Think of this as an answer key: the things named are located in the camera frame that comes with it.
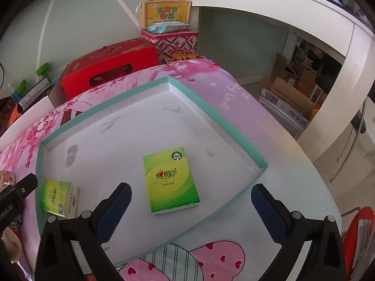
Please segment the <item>person's left hand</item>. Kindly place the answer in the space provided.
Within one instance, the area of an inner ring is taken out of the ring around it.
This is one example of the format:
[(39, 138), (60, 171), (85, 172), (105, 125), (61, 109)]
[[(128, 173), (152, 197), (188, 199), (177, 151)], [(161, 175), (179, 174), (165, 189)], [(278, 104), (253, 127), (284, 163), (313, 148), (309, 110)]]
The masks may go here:
[(17, 263), (20, 260), (22, 254), (22, 244), (13, 230), (7, 227), (1, 235), (1, 240), (4, 243), (6, 253), (10, 258), (10, 261)]

